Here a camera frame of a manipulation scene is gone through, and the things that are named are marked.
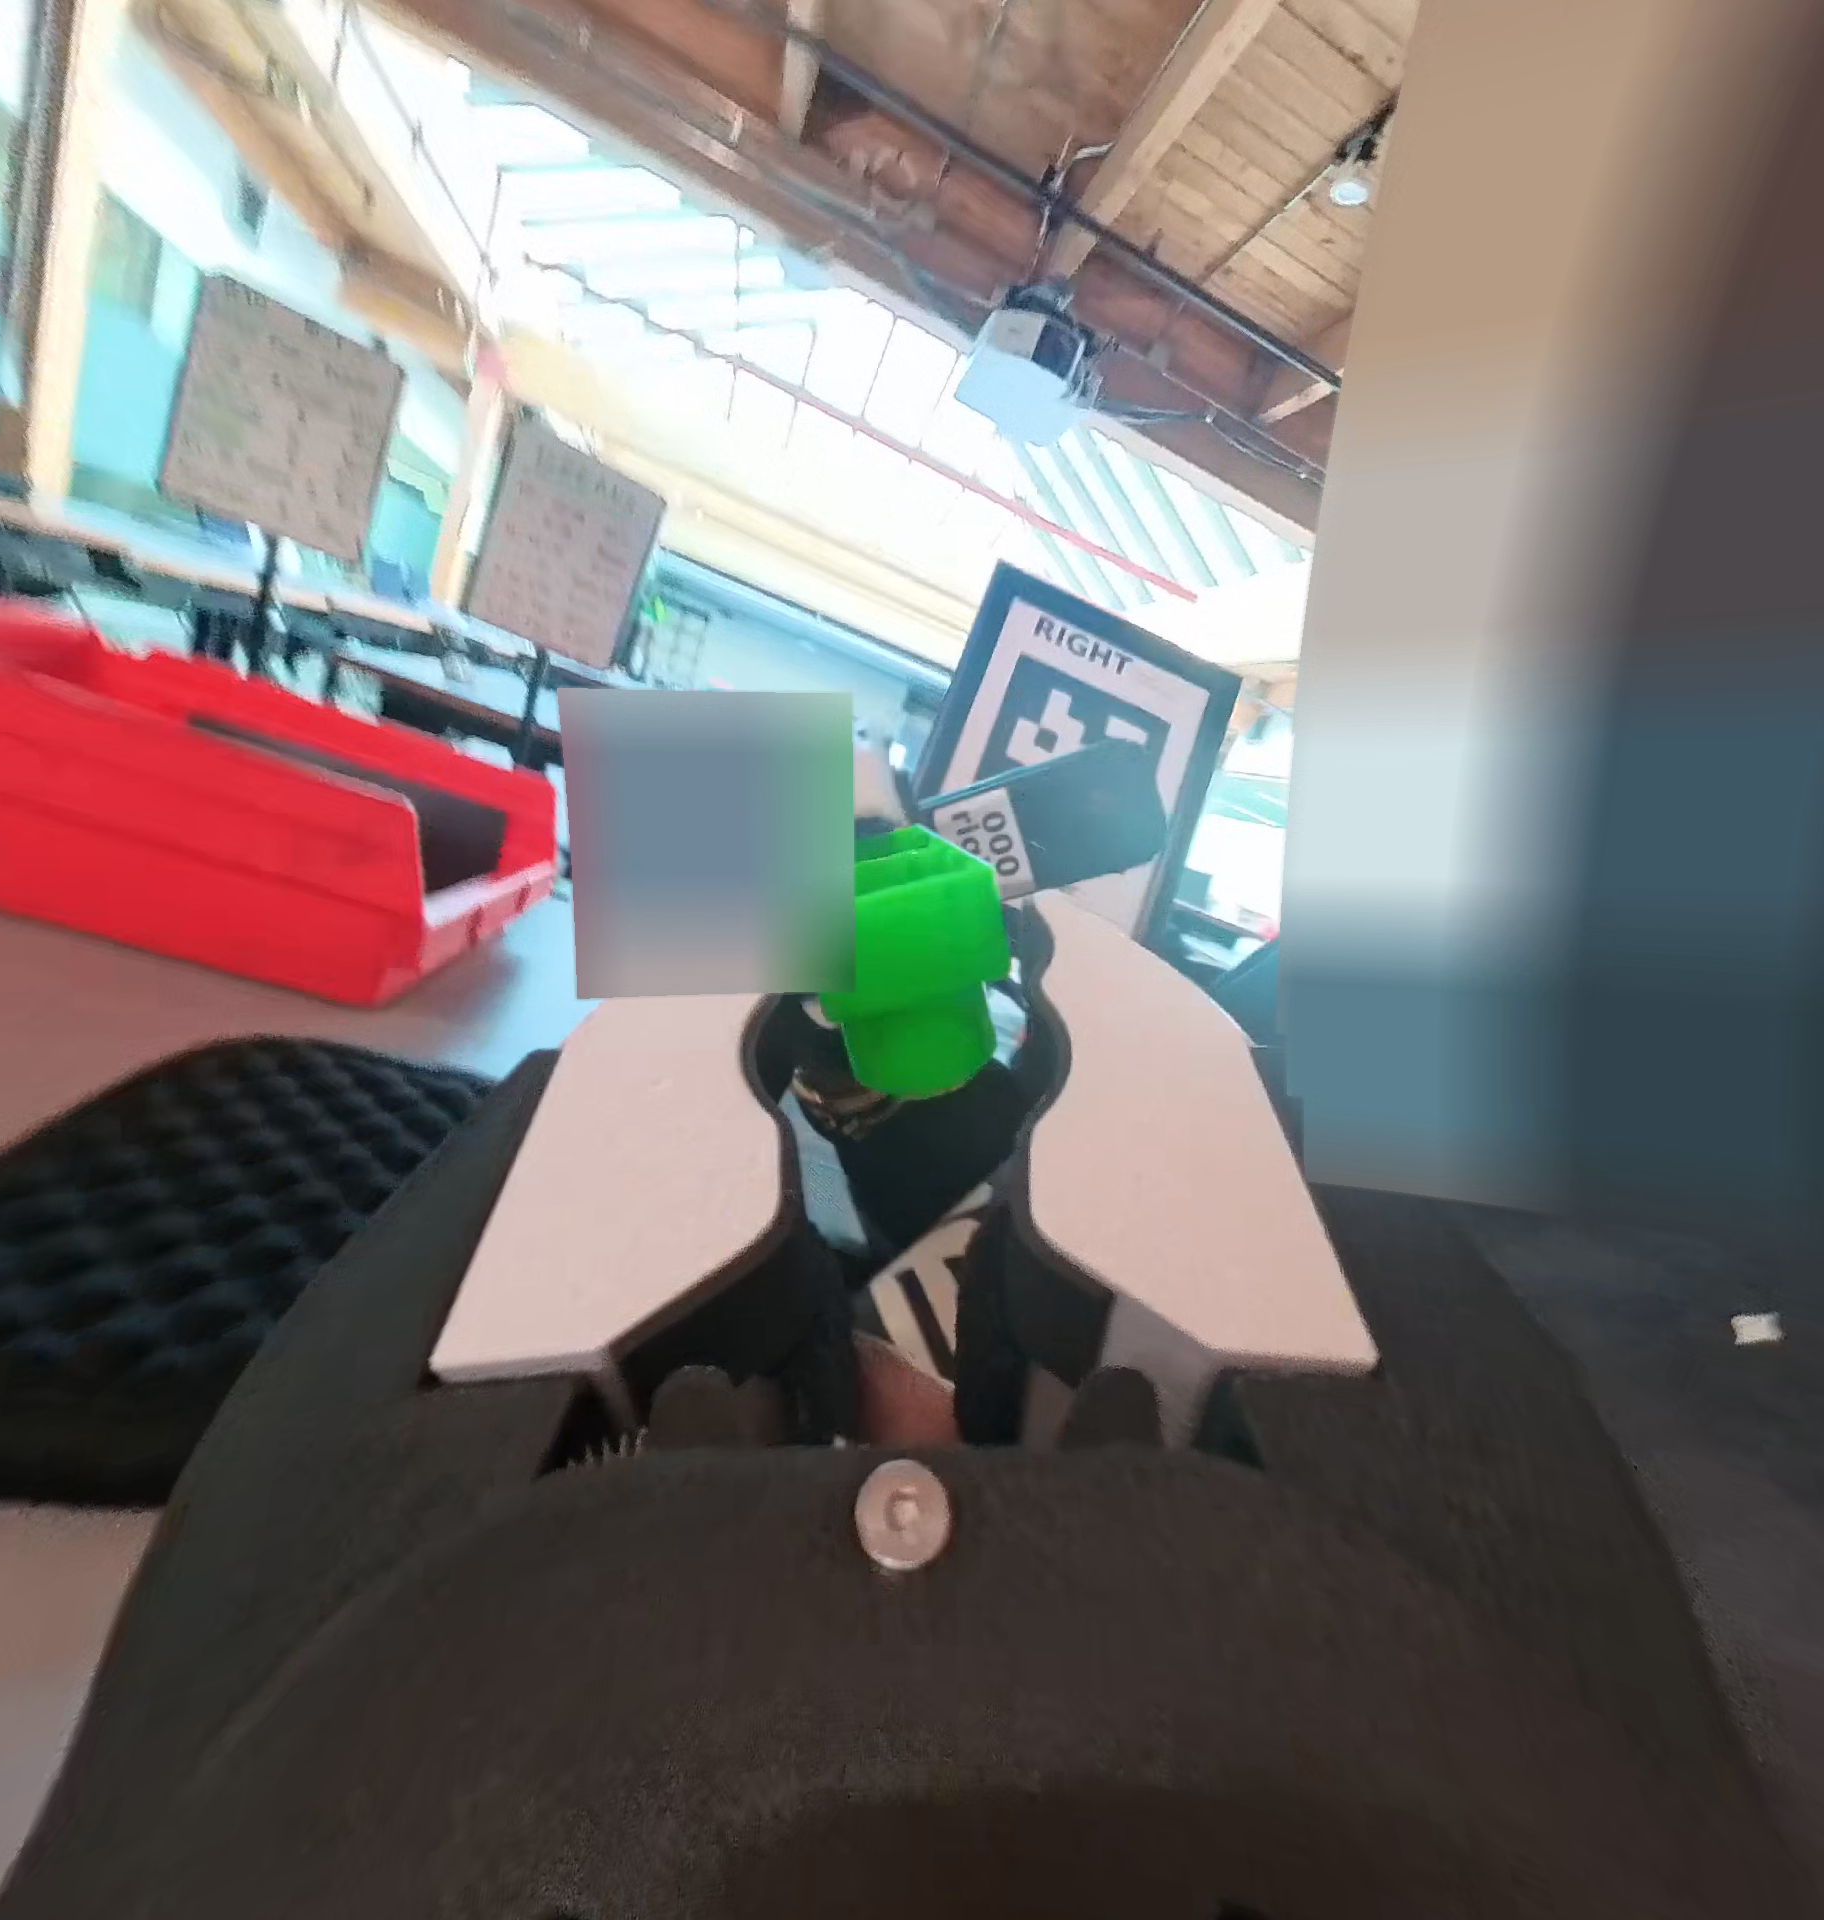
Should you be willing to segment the wooden support post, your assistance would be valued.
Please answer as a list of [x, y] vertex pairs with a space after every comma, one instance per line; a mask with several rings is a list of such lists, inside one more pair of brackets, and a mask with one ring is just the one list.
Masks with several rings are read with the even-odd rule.
[[41, 498], [66, 498], [74, 471], [101, 147], [122, 24], [122, 4], [36, 4], [32, 19], [13, 168], [16, 425], [6, 446], [11, 469]]

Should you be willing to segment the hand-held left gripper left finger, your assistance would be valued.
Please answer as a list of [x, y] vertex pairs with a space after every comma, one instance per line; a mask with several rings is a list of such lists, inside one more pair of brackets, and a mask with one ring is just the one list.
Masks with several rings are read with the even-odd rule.
[[621, 1381], [783, 1229], [747, 1044], [775, 996], [604, 1000], [566, 1039], [430, 1368]]

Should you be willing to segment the white ceiling projector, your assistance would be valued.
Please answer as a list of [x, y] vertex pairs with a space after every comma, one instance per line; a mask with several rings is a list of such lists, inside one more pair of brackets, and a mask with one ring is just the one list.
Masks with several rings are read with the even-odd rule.
[[1107, 346], [1070, 302], [1066, 277], [1013, 286], [959, 367], [957, 404], [1008, 444], [1058, 444], [1097, 410]]

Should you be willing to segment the green plastic peg block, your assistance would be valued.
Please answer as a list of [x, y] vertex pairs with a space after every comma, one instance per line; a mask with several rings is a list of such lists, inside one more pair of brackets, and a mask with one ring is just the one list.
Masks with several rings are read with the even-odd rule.
[[855, 850], [855, 985], [819, 996], [858, 1083], [898, 1100], [959, 1092], [996, 1058], [990, 986], [1013, 970], [996, 872], [905, 824]]

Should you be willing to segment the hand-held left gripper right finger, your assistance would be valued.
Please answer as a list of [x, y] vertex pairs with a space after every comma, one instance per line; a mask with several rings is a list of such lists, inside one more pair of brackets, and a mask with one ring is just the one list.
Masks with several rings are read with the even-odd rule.
[[1060, 1067], [1019, 1145], [1032, 1365], [1069, 1387], [1135, 1371], [1174, 1450], [1226, 1374], [1372, 1376], [1381, 1351], [1245, 1030], [1069, 897], [1038, 899], [1025, 931]]

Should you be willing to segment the red plastic storage bin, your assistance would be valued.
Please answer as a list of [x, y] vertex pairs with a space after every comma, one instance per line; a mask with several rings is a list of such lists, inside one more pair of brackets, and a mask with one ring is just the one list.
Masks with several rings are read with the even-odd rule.
[[0, 596], [0, 914], [371, 1010], [555, 881], [543, 775]]

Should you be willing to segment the handwritten whiteboard sign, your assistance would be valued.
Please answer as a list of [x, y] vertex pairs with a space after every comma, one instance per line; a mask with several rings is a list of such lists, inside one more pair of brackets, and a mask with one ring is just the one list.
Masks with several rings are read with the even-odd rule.
[[604, 673], [626, 647], [667, 504], [515, 412], [463, 610]]
[[249, 282], [204, 277], [159, 492], [359, 564], [408, 371]]

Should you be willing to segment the black foam pad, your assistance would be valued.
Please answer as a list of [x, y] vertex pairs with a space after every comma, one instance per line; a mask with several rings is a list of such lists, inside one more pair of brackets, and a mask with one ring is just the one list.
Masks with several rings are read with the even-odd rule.
[[249, 1036], [0, 1151], [0, 1500], [159, 1507], [318, 1271], [496, 1078]]

